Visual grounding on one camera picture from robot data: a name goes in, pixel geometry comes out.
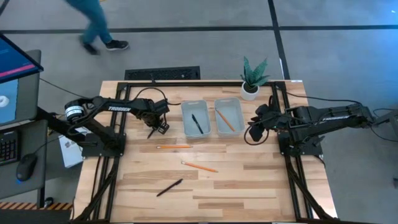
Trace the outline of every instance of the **white pot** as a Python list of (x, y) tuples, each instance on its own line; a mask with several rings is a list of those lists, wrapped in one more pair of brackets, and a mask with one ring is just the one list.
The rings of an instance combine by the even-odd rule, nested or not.
[(244, 100), (254, 100), (256, 99), (256, 96), (259, 94), (260, 92), (260, 87), (257, 87), (257, 91), (255, 93), (248, 93), (246, 90), (244, 90), (244, 84), (246, 84), (246, 82), (243, 82), (242, 84), (242, 89), (241, 89), (241, 96)]

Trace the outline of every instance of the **wooden tabletop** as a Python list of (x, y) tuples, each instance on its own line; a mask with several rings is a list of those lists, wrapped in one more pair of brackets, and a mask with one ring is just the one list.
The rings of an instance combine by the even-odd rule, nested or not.
[[(100, 95), (114, 98), (117, 84), (118, 82), (103, 82)], [(288, 92), (305, 95), (302, 82), (286, 81), (286, 85)], [(130, 99), (142, 88), (132, 88)], [(285, 161), (279, 152), (276, 133), (270, 131), (268, 140), (260, 146), (247, 145), (243, 135), (229, 139), (221, 139), (217, 135), (214, 109), (216, 99), (238, 97), (247, 124), (255, 116), (256, 108), (268, 101), (272, 94), (271, 88), (261, 87), (260, 94), (254, 101), (242, 100), (239, 86), (159, 88), (171, 103), (206, 100), (213, 131), (209, 138), (187, 140), (183, 131), (181, 107), (170, 106), (170, 112), (167, 113), (170, 129), (165, 135), (154, 133), (147, 140), (150, 128), (129, 114), (125, 130), (127, 145), (119, 165), (111, 222), (295, 220)], [(156, 90), (146, 90), (140, 97), (154, 101), (162, 99)], [(305, 98), (290, 96), (289, 101), (291, 107), (308, 105)], [(111, 113), (101, 113), (96, 119), (103, 125), (109, 125)], [(157, 145), (165, 144), (189, 144), (193, 148), (156, 148)], [(313, 156), (302, 156), (302, 160), (309, 191), (325, 211), (335, 217), (323, 164)], [(181, 161), (216, 169), (218, 172), (185, 166)], [(97, 158), (87, 159), (83, 163), (75, 198), (75, 216), (90, 202), (96, 163)], [(160, 191), (181, 178), (183, 182), (180, 185), (156, 197)], [(104, 198), (100, 217), (104, 216), (107, 193)], [(301, 211), (305, 217), (304, 206), (301, 206)]]

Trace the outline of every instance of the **plastic container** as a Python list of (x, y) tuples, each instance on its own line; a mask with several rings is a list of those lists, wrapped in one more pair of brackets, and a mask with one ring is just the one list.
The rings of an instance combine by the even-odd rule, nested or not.
[(223, 116), (235, 129), (235, 131), (232, 131), (232, 129), (225, 123), (223, 118), (215, 110), (218, 136), (222, 138), (239, 136), (244, 131), (244, 119), (241, 102), (239, 99), (236, 97), (218, 99), (214, 102), (214, 106), (223, 114)]
[[(182, 123), (184, 125), (184, 133), (189, 139), (205, 138), (211, 133), (211, 124), (209, 111), (205, 100), (186, 101), (181, 104)], [(193, 121), (192, 115), (195, 115), (203, 134), (200, 133), (196, 122)]]

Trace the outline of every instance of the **black pen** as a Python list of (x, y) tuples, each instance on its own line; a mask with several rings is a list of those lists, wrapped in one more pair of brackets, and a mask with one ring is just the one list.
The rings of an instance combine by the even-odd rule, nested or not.
[(167, 187), (166, 189), (164, 189), (161, 193), (157, 194), (156, 197), (161, 196), (162, 194), (166, 193), (168, 190), (170, 190), (172, 187), (181, 184), (183, 179), (178, 180), (176, 183), (172, 184), (170, 187)]
[(198, 121), (197, 121), (197, 119), (196, 119), (196, 117), (195, 117), (195, 115), (193, 115), (192, 114), (192, 119), (193, 119), (193, 121), (197, 124), (197, 126), (198, 126), (198, 128), (199, 128), (199, 131), (200, 131), (200, 133), (201, 134), (203, 134), (203, 131), (201, 130), (201, 128), (200, 128), (200, 125), (199, 125), (199, 123), (198, 123)]

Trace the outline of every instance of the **computer monitor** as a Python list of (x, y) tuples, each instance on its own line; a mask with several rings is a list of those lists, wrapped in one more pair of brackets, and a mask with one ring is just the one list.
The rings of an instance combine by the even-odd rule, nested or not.
[(0, 33), (0, 83), (42, 71), (39, 63)]

